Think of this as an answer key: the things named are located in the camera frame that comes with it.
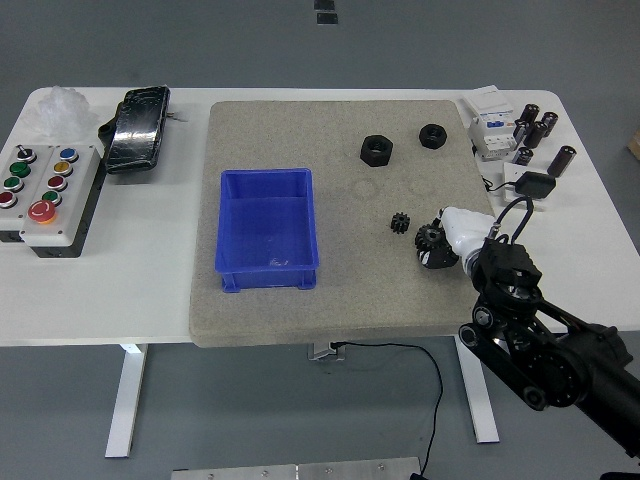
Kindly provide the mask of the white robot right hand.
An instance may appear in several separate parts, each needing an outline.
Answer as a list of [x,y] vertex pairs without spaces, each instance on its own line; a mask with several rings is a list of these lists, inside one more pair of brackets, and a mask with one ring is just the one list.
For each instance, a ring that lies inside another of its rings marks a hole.
[[416,234],[414,243],[420,263],[427,269],[442,269],[461,262],[465,274],[471,276],[494,221],[490,215],[467,209],[441,209]]

